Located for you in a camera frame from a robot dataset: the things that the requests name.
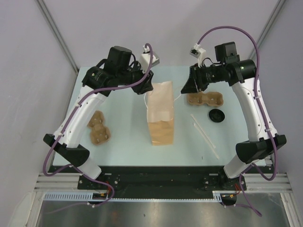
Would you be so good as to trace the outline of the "brown paper bag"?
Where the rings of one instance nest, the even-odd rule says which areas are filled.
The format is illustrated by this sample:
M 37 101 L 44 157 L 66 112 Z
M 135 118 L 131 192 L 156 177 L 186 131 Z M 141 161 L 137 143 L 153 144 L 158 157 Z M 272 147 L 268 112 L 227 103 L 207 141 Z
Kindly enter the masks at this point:
M 172 81 L 152 83 L 153 90 L 144 95 L 146 119 L 153 146 L 172 145 L 174 142 L 174 97 L 178 88 Z

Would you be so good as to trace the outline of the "pulp cup carrier tray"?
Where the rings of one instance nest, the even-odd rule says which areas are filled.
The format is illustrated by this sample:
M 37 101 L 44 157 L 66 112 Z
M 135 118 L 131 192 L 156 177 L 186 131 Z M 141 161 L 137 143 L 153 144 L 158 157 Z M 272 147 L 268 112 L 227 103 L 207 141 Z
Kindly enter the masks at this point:
M 90 129 L 90 140 L 94 145 L 101 145 L 108 142 L 111 138 L 109 128 L 104 124 L 105 118 L 101 111 L 95 111 L 87 124 Z

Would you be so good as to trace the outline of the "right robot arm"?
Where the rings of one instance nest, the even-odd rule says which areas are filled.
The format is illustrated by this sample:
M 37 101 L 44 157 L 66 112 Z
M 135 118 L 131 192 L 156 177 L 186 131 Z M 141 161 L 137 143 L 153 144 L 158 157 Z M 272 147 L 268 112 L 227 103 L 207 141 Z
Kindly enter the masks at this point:
M 205 91 L 209 84 L 225 81 L 235 93 L 248 129 L 248 141 L 236 145 L 235 157 L 224 166 L 224 174 L 218 184 L 224 190 L 235 185 L 240 176 L 254 161 L 262 160 L 286 144 L 285 135 L 278 134 L 265 108 L 260 91 L 257 68 L 253 60 L 240 60 L 234 42 L 215 47 L 217 63 L 209 67 L 203 65 L 206 51 L 195 44 L 190 54 L 198 62 L 189 68 L 189 77 L 183 86 L 182 94 Z

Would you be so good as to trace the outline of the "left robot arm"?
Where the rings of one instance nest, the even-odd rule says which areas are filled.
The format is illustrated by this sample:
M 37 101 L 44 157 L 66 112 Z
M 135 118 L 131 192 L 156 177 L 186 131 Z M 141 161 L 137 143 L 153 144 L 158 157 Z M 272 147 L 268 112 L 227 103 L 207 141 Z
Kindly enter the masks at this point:
M 50 147 L 49 153 L 56 151 L 60 154 L 69 165 L 88 177 L 88 183 L 94 189 L 101 188 L 105 178 L 90 152 L 80 145 L 82 134 L 111 91 L 131 88 L 142 95 L 153 90 L 151 68 L 159 58 L 149 43 L 143 49 L 143 54 L 136 59 L 127 48 L 111 47 L 108 57 L 86 72 L 75 104 L 61 126 L 53 134 L 44 136 L 44 142 Z

